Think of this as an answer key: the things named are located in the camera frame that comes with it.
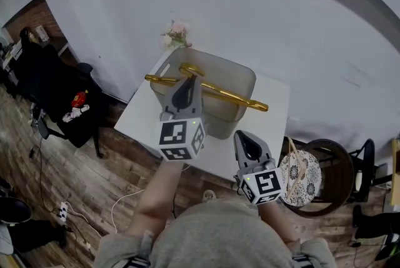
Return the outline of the person's grey shirt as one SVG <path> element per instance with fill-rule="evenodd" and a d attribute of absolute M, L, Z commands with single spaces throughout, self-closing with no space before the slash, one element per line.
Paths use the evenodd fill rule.
<path fill-rule="evenodd" d="M 337 268 L 322 238 L 289 249 L 252 210 L 231 201 L 195 205 L 151 240 L 102 238 L 93 268 Z"/>

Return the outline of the person's left forearm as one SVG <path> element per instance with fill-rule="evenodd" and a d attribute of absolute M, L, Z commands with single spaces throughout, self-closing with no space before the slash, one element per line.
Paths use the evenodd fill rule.
<path fill-rule="evenodd" d="M 143 236 L 150 232 L 154 239 L 160 235 L 172 212 L 183 166 L 183 161 L 162 161 L 140 196 L 127 234 Z"/>

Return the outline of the grey plastic storage bin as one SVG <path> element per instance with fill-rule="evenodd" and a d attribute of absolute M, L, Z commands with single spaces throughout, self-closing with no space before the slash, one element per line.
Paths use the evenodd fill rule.
<path fill-rule="evenodd" d="M 177 48 L 155 72 L 159 77 L 180 78 L 179 67 L 189 63 L 202 69 L 204 80 L 225 90 L 250 99 L 256 75 L 250 68 L 227 59 L 190 48 Z M 203 113 L 207 134 L 217 139 L 227 139 L 242 119 L 247 107 L 203 95 Z"/>

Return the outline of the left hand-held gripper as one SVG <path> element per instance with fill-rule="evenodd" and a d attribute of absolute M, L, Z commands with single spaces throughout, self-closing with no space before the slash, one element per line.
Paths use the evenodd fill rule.
<path fill-rule="evenodd" d="M 199 77 L 184 77 L 165 94 L 156 124 L 157 150 L 166 161 L 193 161 L 203 148 L 206 118 Z"/>

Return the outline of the white square table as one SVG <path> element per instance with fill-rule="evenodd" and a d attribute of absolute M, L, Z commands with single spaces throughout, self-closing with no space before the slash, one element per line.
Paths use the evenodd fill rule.
<path fill-rule="evenodd" d="M 163 55 L 150 73 L 155 75 L 169 55 Z M 288 116 L 290 90 L 289 86 L 268 75 L 266 65 L 261 59 L 253 56 L 240 57 L 234 53 L 221 56 L 221 58 L 253 70 L 256 82 L 250 99 L 269 106 L 267 112 L 247 107 L 244 116 L 227 139 L 221 140 L 207 135 L 199 157 L 194 161 L 189 161 L 191 168 L 231 181 L 238 170 L 233 141 L 236 130 L 247 131 L 258 136 L 267 143 L 272 157 L 279 158 Z M 159 155 L 156 144 L 156 124 L 162 111 L 161 99 L 164 90 L 163 85 L 152 85 L 148 81 L 143 81 L 114 126 L 115 130 L 134 139 L 155 156 Z"/>

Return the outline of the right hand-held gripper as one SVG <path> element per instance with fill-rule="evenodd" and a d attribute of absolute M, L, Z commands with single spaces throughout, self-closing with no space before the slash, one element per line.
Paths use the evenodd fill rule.
<path fill-rule="evenodd" d="M 269 159 L 268 145 L 250 132 L 236 131 L 234 148 L 240 168 L 234 178 L 248 201 L 258 206 L 278 199 L 283 193 L 282 171 Z M 249 165 L 250 161 L 258 162 Z"/>

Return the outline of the white toy figure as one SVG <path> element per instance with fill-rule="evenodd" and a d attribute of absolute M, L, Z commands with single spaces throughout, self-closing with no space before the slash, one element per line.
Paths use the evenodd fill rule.
<path fill-rule="evenodd" d="M 83 107 L 73 107 L 72 111 L 65 114 L 62 121 L 65 123 L 71 122 L 73 119 L 80 117 L 84 112 L 90 109 L 89 105 L 85 104 Z"/>

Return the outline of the pink flower bouquet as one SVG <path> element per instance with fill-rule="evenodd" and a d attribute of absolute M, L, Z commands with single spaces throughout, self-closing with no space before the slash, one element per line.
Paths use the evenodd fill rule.
<path fill-rule="evenodd" d="M 192 43 L 187 40 L 189 26 L 180 20 L 172 20 L 168 28 L 161 34 L 163 43 L 166 47 L 192 47 Z"/>

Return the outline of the patterned round cushion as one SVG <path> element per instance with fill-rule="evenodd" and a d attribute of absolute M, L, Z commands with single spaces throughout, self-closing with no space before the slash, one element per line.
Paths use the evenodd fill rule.
<path fill-rule="evenodd" d="M 314 155 L 304 150 L 298 151 L 297 154 L 302 159 L 304 172 L 295 152 L 284 156 L 279 163 L 284 185 L 281 199 L 289 206 L 302 207 L 316 197 L 322 183 L 322 174 Z"/>

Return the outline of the black office chair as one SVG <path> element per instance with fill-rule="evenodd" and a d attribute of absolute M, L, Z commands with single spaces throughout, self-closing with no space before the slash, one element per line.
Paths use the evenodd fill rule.
<path fill-rule="evenodd" d="M 26 27 L 21 30 L 20 38 L 22 54 L 15 68 L 17 89 L 38 109 L 33 115 L 33 123 L 41 137 L 59 137 L 76 148 L 92 139 L 96 155 L 102 158 L 99 128 L 106 117 L 108 100 L 91 76 L 92 65 L 64 63 L 54 46 L 42 47 L 32 42 Z M 63 122 L 63 116 L 72 111 L 71 102 L 75 95 L 85 90 L 88 90 L 85 104 L 90 109 L 69 123 Z"/>

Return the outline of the wooden shelf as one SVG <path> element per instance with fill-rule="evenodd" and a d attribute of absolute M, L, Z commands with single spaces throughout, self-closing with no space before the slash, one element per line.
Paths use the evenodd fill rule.
<path fill-rule="evenodd" d="M 400 135 L 392 140 L 391 205 L 400 206 Z"/>

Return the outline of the red toy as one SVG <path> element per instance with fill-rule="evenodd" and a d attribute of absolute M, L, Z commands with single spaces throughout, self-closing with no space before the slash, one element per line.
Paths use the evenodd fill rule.
<path fill-rule="evenodd" d="M 80 108 L 85 105 L 88 90 L 78 92 L 71 102 L 73 108 Z"/>

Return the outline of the dark wicker chair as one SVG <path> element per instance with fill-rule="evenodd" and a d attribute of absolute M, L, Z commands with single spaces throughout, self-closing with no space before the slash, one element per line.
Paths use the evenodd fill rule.
<path fill-rule="evenodd" d="M 340 144 L 329 139 L 295 144 L 294 140 L 287 138 L 286 142 L 279 163 L 284 156 L 295 152 L 304 172 L 305 167 L 302 165 L 303 160 L 299 157 L 298 151 L 310 152 L 319 162 L 322 183 L 316 197 L 305 206 L 289 206 L 281 197 L 280 201 L 297 215 L 308 219 L 326 216 L 343 206 L 353 190 L 355 179 L 354 166 L 349 153 Z"/>

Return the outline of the person's right forearm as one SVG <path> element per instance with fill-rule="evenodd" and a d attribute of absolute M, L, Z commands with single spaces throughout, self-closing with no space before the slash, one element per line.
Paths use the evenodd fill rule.
<path fill-rule="evenodd" d="M 269 225 L 287 245 L 300 240 L 289 218 L 280 209 L 277 202 L 267 202 L 257 207 L 262 221 Z"/>

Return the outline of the black folding chair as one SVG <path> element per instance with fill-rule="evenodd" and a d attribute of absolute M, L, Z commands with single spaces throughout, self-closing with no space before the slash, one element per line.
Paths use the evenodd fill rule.
<path fill-rule="evenodd" d="M 354 166 L 355 179 L 347 202 L 367 202 L 370 189 L 381 184 L 387 184 L 391 181 L 392 175 L 376 177 L 376 171 L 384 165 L 375 165 L 375 144 L 372 139 L 368 139 L 362 148 L 350 152 L 349 155 Z"/>

